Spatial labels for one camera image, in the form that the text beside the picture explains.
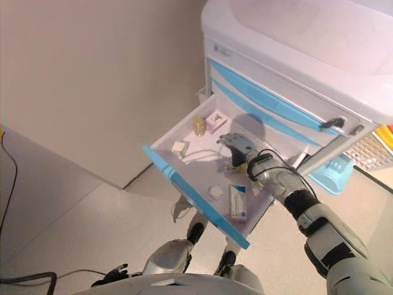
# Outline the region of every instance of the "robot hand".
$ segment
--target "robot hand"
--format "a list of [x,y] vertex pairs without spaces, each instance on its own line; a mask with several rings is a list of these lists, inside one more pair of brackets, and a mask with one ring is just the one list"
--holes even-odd
[[260,155],[251,140],[234,133],[218,143],[232,151],[233,165],[247,162],[247,172],[280,201],[307,237],[305,251],[318,273],[327,279],[328,294],[393,294],[383,273],[368,259],[361,239],[305,187],[293,168]]
[[119,265],[108,272],[102,280],[95,281],[91,287],[101,286],[128,278],[127,270],[124,270],[126,267],[128,267],[127,263]]

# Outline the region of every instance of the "floor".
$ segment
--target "floor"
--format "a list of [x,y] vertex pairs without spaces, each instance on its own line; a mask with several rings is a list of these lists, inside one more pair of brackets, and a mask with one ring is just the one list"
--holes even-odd
[[369,174],[393,189],[393,167],[372,171]]
[[[329,195],[314,185],[321,201],[330,205],[368,246],[375,263],[393,277],[393,195],[355,171],[344,192]],[[74,269],[108,272],[129,263],[129,272],[142,270],[161,244],[184,237],[195,210],[173,223],[171,208],[179,193],[150,168],[126,191],[102,184],[73,210],[9,261],[5,275],[18,276]],[[251,246],[238,263],[255,272],[267,294],[325,294],[325,280],[307,260],[305,237],[290,214],[276,204],[249,237]],[[213,273],[226,245],[225,236],[209,224],[193,250],[188,272]],[[80,273],[58,281],[55,294],[72,294],[90,287],[100,275]],[[46,286],[21,288],[0,285],[1,294],[45,294]]]

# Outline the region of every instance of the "drawer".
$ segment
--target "drawer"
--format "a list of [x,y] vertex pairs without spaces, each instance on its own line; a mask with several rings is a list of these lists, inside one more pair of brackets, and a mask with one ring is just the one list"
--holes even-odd
[[[202,137],[196,136],[192,130],[193,118],[207,118],[216,110],[228,117],[227,122],[214,134],[206,132]],[[193,206],[225,235],[242,248],[247,248],[247,236],[269,208],[273,198],[265,190],[253,189],[245,174],[225,173],[227,163],[232,162],[232,155],[229,149],[216,142],[220,135],[229,132],[242,133],[258,149],[274,149],[285,159],[295,157],[311,147],[319,149],[322,145],[276,122],[266,113],[266,109],[252,100],[222,92],[210,96],[153,145],[144,147],[144,152],[154,165]],[[175,141],[189,143],[183,159],[171,152]],[[231,184],[246,188],[246,222],[234,221],[229,217]],[[212,186],[219,186],[224,192],[218,200],[208,193]]]
[[249,60],[216,41],[205,39],[205,51],[206,58],[209,61],[208,72],[211,78],[224,79],[237,91],[255,100],[260,99],[261,92],[271,93],[285,102],[286,106],[291,106],[300,112],[299,116],[296,117],[297,122],[302,122],[311,127],[314,125],[313,120],[321,124],[342,117],[345,119],[343,128],[333,127],[332,131],[334,130],[344,136],[349,136],[360,124],[368,125],[370,123],[345,107],[335,104],[332,99],[270,68]]

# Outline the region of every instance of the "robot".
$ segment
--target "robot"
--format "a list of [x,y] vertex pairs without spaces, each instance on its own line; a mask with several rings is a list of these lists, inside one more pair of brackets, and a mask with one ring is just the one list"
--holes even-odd
[[[373,265],[361,239],[307,188],[296,170],[279,155],[258,152],[239,133],[220,136],[218,143],[232,152],[234,165],[247,163],[247,173],[294,217],[307,237],[305,252],[317,272],[326,278],[327,294],[393,294],[393,287]],[[143,272],[125,275],[124,265],[111,271],[101,283],[80,295],[129,294],[264,294],[258,277],[243,265],[235,265],[238,248],[226,247],[214,275],[185,273],[191,251],[206,224],[196,223],[186,239],[165,243],[147,260]]]

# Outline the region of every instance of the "black wire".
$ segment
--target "black wire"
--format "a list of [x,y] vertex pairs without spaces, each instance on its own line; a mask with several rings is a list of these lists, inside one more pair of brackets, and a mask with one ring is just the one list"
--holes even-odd
[[284,163],[287,167],[289,167],[289,168],[291,168],[291,166],[276,152],[276,151],[274,151],[274,150],[272,150],[272,149],[262,149],[259,153],[258,153],[258,155],[261,155],[261,153],[263,153],[263,152],[265,152],[265,151],[270,151],[270,152],[273,152],[280,160],[281,160],[281,162],[282,163]]
[[55,292],[57,274],[54,272],[42,272],[35,273],[34,275],[26,275],[18,278],[0,278],[0,284],[11,285],[15,283],[21,283],[23,281],[38,280],[40,278],[50,278],[50,285],[47,291],[47,295],[53,295]]
[[[2,234],[2,227],[4,225],[4,221],[6,220],[6,216],[7,216],[7,212],[11,203],[11,198],[15,189],[15,183],[17,182],[17,176],[18,176],[18,165],[17,165],[17,161],[15,160],[14,157],[12,157],[12,155],[10,154],[9,151],[7,151],[6,147],[4,146],[4,135],[6,134],[6,132],[3,132],[1,135],[1,147],[3,149],[3,151],[10,157],[11,161],[14,163],[15,165],[15,177],[14,180],[12,182],[12,187],[11,187],[11,192],[9,194],[8,197],[8,201],[7,201],[7,205],[6,205],[6,209],[4,210],[4,215],[2,216],[1,219],[1,225],[0,225],[0,241],[1,241],[1,234]],[[52,295],[53,292],[55,291],[55,286],[56,286],[56,282],[59,278],[63,278],[66,277],[67,275],[71,275],[73,273],[76,272],[93,272],[93,273],[98,273],[100,275],[106,275],[103,272],[98,272],[96,270],[90,270],[90,269],[78,269],[78,270],[74,270],[72,272],[68,272],[65,273],[64,275],[61,275],[60,277],[57,277],[57,274],[55,272],[43,272],[43,273],[35,273],[33,275],[27,275],[24,277],[18,277],[18,278],[0,278],[0,284],[13,284],[13,285],[18,285],[18,286],[41,286],[47,283],[50,283],[48,291],[47,291],[47,295]],[[43,283],[37,283],[37,284],[30,284],[30,285],[19,285],[18,283],[21,283],[23,281],[31,281],[31,280],[37,280],[40,278],[50,278],[50,281],[45,281]]]
[[153,166],[153,163],[148,164],[148,166],[146,166],[141,172],[138,173],[138,175],[131,179],[130,182],[127,183],[125,187],[123,187],[123,189],[126,189],[128,186],[132,185],[132,183],[136,181],[139,177],[141,177],[142,174],[145,173],[151,166]]
[[[73,270],[72,272],[67,272],[67,273],[65,273],[65,274],[63,274],[63,275],[60,275],[59,277],[57,277],[57,280],[59,280],[59,279],[61,279],[61,278],[64,278],[64,277],[67,277],[68,275],[72,275],[72,274],[77,273],[77,272],[92,272],[92,273],[97,273],[97,274],[103,275],[103,276],[106,275],[106,273],[99,272],[99,271],[97,271],[97,270],[92,270],[92,269],[77,269],[77,270]],[[18,284],[18,283],[14,283],[13,285],[19,286],[19,287],[38,287],[38,286],[45,285],[45,284],[47,284],[47,283],[50,283],[50,281],[43,281],[42,283],[36,283],[36,284]]]
[[2,226],[4,225],[4,220],[6,219],[6,215],[8,212],[8,208],[10,206],[10,202],[11,202],[11,197],[12,197],[12,193],[14,192],[15,189],[15,183],[17,182],[17,176],[18,176],[18,165],[17,162],[15,161],[14,157],[12,157],[12,155],[9,153],[9,151],[7,151],[7,149],[4,147],[4,135],[6,134],[6,132],[4,131],[1,135],[1,147],[3,149],[3,151],[10,157],[11,161],[14,163],[15,165],[15,177],[14,177],[14,181],[12,182],[12,187],[11,187],[11,192],[10,195],[8,197],[8,201],[7,201],[7,205],[6,205],[6,209],[4,210],[4,215],[2,216],[1,219],[1,225],[0,225],[0,241],[1,241],[1,233],[2,233]]
[[313,187],[310,185],[310,183],[303,177],[303,175],[301,175],[297,169],[295,169],[294,167],[291,167],[276,151],[272,150],[272,149],[262,149],[258,155],[261,155],[261,153],[265,152],[265,151],[270,151],[273,152],[280,160],[282,163],[284,163],[286,165],[286,167],[280,167],[280,166],[276,166],[276,167],[270,167],[267,168],[259,173],[257,173],[256,175],[254,175],[254,177],[258,177],[261,174],[264,174],[265,172],[269,171],[269,170],[273,170],[273,169],[278,169],[278,168],[282,168],[282,169],[286,169],[291,171],[292,173],[294,173],[295,175],[297,175],[300,178],[300,181],[304,184],[305,187],[307,187],[314,195],[315,199],[318,200],[317,194],[315,193]]

